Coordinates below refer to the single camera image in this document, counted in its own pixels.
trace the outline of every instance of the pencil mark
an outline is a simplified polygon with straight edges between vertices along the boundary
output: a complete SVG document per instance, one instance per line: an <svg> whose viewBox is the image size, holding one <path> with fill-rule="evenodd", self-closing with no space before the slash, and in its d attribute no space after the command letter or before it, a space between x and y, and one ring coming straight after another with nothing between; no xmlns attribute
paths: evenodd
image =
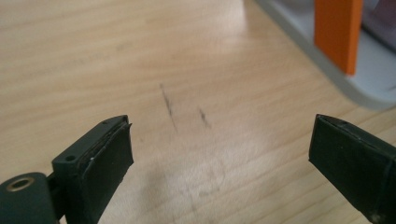
<svg viewBox="0 0 396 224"><path fill-rule="evenodd" d="M210 185L199 192L199 197L204 198L207 196L210 196L212 194L218 193L221 190L221 187L223 186L225 182L225 168L224 168L224 163L220 159L216 159L216 163L211 165L211 168L208 172L208 177L211 179Z"/></svg>
<svg viewBox="0 0 396 224"><path fill-rule="evenodd" d="M200 115L201 115L201 120L202 120L202 122L204 123L204 125L205 125L205 127L206 128L212 128L212 126L210 125L210 123L207 121L207 119L206 119L206 114L205 114L205 112L201 109L201 108L198 108L198 110L199 110L199 113L200 113Z"/></svg>
<svg viewBox="0 0 396 224"><path fill-rule="evenodd" d="M175 131L177 132L177 126L175 124L175 120L173 118L173 110L172 110L172 104L168 98L168 96L165 93L165 89L163 87L163 84L160 84L161 91L163 92L163 99L165 100L166 108L168 109L169 113L169 118L172 120L172 124L174 125Z"/></svg>

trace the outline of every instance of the scratch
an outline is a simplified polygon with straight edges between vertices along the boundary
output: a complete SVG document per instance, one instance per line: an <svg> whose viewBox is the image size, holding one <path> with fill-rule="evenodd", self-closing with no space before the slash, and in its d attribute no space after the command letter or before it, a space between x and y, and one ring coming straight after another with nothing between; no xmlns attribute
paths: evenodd
<svg viewBox="0 0 396 224"><path fill-rule="evenodd" d="M163 99L165 100L165 104L166 104L166 108L168 109L169 117L172 120L172 124L174 125L175 131L177 132L177 126L176 126L175 120L173 118L172 105L171 105L171 102L169 101L168 96L165 93L165 90L164 90L164 87L163 87L162 83L160 84L160 88L161 88L161 91L163 92Z"/></svg>
<svg viewBox="0 0 396 224"><path fill-rule="evenodd" d="M200 113L200 115L201 115L201 120L202 120L202 122L204 123L204 125L205 125L205 127L206 128L212 128L212 126L210 125L210 123L207 121L207 119L206 119L206 114L205 114L205 112L201 109L201 108L198 108L198 110L199 110L199 113Z"/></svg>

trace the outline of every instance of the orange object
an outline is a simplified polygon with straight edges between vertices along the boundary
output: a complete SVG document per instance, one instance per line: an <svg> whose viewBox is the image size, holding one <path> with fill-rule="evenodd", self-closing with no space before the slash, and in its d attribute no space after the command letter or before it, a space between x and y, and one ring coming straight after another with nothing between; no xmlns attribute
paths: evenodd
<svg viewBox="0 0 396 224"><path fill-rule="evenodd" d="M362 0L315 0L315 44L343 72L354 75Z"/></svg>

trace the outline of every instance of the wood grain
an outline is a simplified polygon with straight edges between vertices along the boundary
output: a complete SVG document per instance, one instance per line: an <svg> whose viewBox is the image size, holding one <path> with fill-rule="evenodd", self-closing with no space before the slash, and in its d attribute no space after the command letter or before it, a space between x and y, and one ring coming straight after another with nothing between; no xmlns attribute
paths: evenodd
<svg viewBox="0 0 396 224"><path fill-rule="evenodd" d="M395 145L253 1L2 1L0 181L127 114L101 223L367 223L307 160L317 113Z"/></svg>

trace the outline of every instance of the hole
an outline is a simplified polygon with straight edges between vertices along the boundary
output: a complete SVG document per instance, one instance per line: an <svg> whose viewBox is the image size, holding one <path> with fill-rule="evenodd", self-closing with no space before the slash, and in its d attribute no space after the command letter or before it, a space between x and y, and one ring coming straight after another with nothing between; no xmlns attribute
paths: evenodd
<svg viewBox="0 0 396 224"><path fill-rule="evenodd" d="M68 157L66 157L66 161L73 161L73 160L75 160L75 159L76 159L75 156L68 156Z"/></svg>
<svg viewBox="0 0 396 224"><path fill-rule="evenodd" d="M17 179L14 182L10 183L7 186L7 190L11 192L19 191L21 189L26 189L31 186L35 182L32 177L23 177L21 179Z"/></svg>

